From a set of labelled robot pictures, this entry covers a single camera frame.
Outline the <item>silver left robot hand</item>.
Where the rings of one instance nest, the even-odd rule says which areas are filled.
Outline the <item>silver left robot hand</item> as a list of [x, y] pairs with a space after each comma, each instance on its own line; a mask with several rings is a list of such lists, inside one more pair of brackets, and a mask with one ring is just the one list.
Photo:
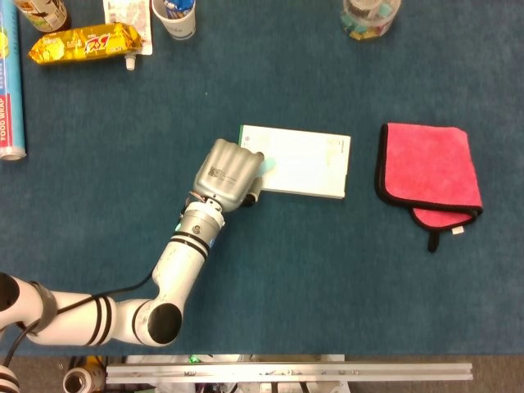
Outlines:
[[261, 152], [219, 138], [197, 171], [192, 190], [216, 201], [222, 211], [234, 211], [244, 201], [263, 161]]

